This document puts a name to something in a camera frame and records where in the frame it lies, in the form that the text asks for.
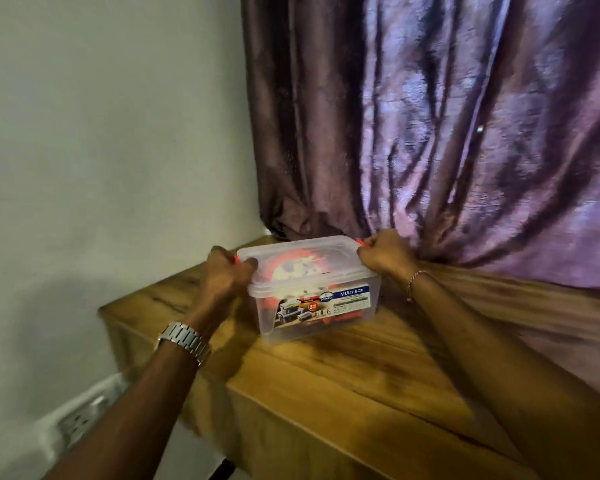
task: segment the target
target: clear plastic container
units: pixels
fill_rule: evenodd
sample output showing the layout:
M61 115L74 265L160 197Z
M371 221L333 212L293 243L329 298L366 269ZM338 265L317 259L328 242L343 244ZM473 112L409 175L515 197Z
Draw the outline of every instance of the clear plastic container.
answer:
M249 295L264 338L293 340L373 318L381 279L358 247L337 235L238 250L240 261L258 260Z

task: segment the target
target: wall socket plate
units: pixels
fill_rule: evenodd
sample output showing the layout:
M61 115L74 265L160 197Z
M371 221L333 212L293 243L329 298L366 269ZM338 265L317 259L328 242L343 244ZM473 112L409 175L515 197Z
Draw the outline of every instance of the wall socket plate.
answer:
M38 420L36 430L47 459L55 463L71 451L127 387L122 374L114 374Z

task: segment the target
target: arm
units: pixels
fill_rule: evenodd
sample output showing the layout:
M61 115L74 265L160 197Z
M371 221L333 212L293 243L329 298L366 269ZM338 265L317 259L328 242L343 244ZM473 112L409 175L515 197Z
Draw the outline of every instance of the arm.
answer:
M419 266L395 230L369 238L362 262L403 290ZM486 405L542 478L600 479L600 394L498 329L430 276L412 296Z
M255 260L234 264L224 249L212 249L200 298L182 322L208 340L227 316L233 297L246 289L256 266ZM153 478L197 369L191 354L163 341L135 384L46 480Z

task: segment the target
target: forearm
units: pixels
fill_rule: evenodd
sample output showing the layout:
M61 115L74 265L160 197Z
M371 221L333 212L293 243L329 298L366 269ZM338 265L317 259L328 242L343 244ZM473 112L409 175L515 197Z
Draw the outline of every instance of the forearm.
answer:
M182 321L200 330L217 312L202 306ZM153 478L197 369L193 355L163 341L138 380L46 479Z
M399 276L406 289L412 276ZM600 394L497 328L426 274L412 286L513 443L547 479L600 478Z

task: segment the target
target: product label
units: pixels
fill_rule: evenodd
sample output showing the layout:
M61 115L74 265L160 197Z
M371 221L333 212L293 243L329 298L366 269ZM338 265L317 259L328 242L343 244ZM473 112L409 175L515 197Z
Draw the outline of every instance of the product label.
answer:
M369 285L319 290L313 294L288 296L278 303L274 326L294 326L309 322L348 320L362 316L371 307Z

